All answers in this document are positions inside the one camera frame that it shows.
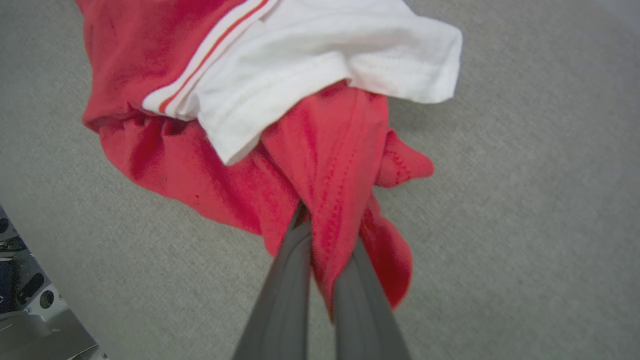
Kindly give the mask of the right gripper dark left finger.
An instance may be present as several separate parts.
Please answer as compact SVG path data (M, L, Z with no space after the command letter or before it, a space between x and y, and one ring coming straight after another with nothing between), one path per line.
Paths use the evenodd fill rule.
M311 221L299 202L233 354L234 360L305 360Z

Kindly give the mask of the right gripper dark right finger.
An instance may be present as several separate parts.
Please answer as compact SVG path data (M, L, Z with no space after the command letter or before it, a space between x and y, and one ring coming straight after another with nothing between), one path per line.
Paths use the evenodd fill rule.
M338 360L411 358L361 238L334 283L333 317Z

